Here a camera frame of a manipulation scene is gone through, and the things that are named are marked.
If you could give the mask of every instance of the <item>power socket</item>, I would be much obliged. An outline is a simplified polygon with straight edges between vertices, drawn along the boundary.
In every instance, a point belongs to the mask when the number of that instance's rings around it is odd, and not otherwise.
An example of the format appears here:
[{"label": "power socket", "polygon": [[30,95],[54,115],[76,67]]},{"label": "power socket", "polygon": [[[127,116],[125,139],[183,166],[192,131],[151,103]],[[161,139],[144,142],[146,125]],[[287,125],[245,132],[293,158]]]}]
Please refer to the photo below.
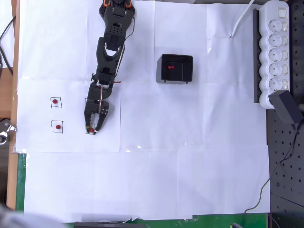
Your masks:
[{"label": "power socket", "polygon": [[274,109],[268,96],[275,91],[290,90],[289,68],[289,7],[286,2],[271,0],[259,10],[259,30],[262,38],[260,54],[260,104]]}]

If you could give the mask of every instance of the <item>white paper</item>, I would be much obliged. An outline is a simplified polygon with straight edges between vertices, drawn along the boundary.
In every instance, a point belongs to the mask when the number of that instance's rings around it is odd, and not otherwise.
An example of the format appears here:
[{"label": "white paper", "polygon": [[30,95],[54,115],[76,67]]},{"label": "white paper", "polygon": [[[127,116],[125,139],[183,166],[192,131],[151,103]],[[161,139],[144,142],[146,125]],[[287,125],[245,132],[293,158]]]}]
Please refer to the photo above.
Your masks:
[{"label": "white paper", "polygon": [[205,145],[266,145],[266,111],[253,103],[253,8],[207,6],[208,78],[204,91]]},{"label": "white paper", "polygon": [[191,218],[179,213],[177,164],[176,153],[31,153],[24,212],[61,222]]},{"label": "white paper", "polygon": [[[268,171],[267,146],[31,153],[24,212],[61,222],[243,213],[257,203]],[[249,213],[269,212],[269,202],[268,184]]]},{"label": "white paper", "polygon": [[253,103],[252,88],[207,83],[203,91],[205,145],[267,145],[266,111]]},{"label": "white paper", "polygon": [[[207,5],[207,39],[214,37],[229,38],[233,28],[244,12],[248,4],[208,4]],[[237,33],[243,35],[252,34],[253,29],[253,9],[259,9],[260,5],[251,5],[243,16],[237,27]]]},{"label": "white paper", "polygon": [[[183,159],[192,174],[183,180],[183,188],[193,197],[193,215],[241,214],[257,204],[269,178],[267,146],[213,146],[183,152],[187,152]],[[248,213],[269,211],[268,183],[259,206]]]},{"label": "white paper", "polygon": [[20,7],[19,78],[86,79],[87,1],[24,0]]},{"label": "white paper", "polygon": [[[84,117],[89,85],[84,81],[19,79],[16,151],[118,152],[120,87],[115,86],[107,99],[110,107],[101,130],[91,135],[86,134]],[[51,97],[60,97],[62,108],[52,107]],[[92,115],[92,124],[97,124],[98,116]],[[52,121],[63,121],[63,133],[55,133]]]},{"label": "white paper", "polygon": [[[0,1],[0,35],[7,27],[9,22],[13,19],[13,13],[11,8],[11,0],[1,0]],[[15,47],[15,35],[14,35],[14,25],[11,25],[7,28],[3,37],[0,41],[1,48],[5,54],[6,59],[10,67],[13,67],[14,62],[14,47]],[[4,62],[3,57],[3,68],[7,68],[6,63]]]},{"label": "white paper", "polygon": [[[205,75],[206,7],[203,5],[155,2],[155,55],[134,65],[123,81],[121,112],[121,148],[176,149],[184,144],[202,144],[202,91],[199,81]],[[193,29],[193,20],[201,26]],[[134,37],[144,31],[135,26]],[[185,42],[193,31],[191,42]],[[143,40],[153,47],[153,36],[142,32]],[[145,49],[150,56],[153,49]],[[156,61],[164,54],[194,56],[194,80],[188,85],[156,83]],[[146,71],[153,62],[153,71]]]}]

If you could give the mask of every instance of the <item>wooden table edge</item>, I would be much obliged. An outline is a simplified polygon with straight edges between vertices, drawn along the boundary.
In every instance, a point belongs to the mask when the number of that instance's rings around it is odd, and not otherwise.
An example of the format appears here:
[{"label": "wooden table edge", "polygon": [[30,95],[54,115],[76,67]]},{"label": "wooden table edge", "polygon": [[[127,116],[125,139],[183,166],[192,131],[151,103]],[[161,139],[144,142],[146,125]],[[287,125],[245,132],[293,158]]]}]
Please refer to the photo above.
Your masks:
[{"label": "wooden table edge", "polygon": [[[19,28],[20,28],[20,0],[11,0],[13,16],[16,16],[15,29],[15,49],[14,49],[14,71],[12,82],[12,105],[10,114],[10,124],[17,124],[17,84],[18,84],[18,57],[19,57]],[[18,174],[18,154],[14,153],[16,145],[16,133],[10,133],[9,140],[9,166],[8,166],[8,188],[6,205],[11,208],[16,208],[16,193],[17,193],[17,174]]]}]

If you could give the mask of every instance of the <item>green mat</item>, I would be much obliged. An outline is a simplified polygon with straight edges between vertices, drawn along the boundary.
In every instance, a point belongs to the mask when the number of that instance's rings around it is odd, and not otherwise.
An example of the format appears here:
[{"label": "green mat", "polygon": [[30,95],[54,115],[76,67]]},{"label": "green mat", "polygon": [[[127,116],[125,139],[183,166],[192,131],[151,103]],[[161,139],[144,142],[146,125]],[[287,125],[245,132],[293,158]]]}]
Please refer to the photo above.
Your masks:
[{"label": "green mat", "polygon": [[[24,210],[24,189],[26,174],[26,154],[18,155],[16,210]],[[243,214],[196,215],[193,219],[153,220],[136,219],[130,223],[144,224],[145,228],[229,228],[230,223],[240,224]],[[244,228],[267,228],[267,214],[247,214]]]}]

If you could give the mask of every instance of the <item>robotic arm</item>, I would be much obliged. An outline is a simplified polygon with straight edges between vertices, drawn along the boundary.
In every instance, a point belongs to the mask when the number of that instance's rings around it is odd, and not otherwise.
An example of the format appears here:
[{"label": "robotic arm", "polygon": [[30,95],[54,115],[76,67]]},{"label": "robotic arm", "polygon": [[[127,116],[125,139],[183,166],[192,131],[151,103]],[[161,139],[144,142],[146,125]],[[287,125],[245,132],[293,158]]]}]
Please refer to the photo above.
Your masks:
[{"label": "robotic arm", "polygon": [[[87,133],[96,134],[109,110],[109,103],[104,101],[111,93],[115,83],[120,62],[124,56],[126,32],[135,14],[131,0],[104,0],[99,14],[105,22],[104,37],[100,37],[97,45],[97,70],[92,74],[87,102],[85,106],[85,128]],[[109,56],[106,49],[116,51]],[[99,119],[95,129],[91,129],[91,116],[98,113]]]}]

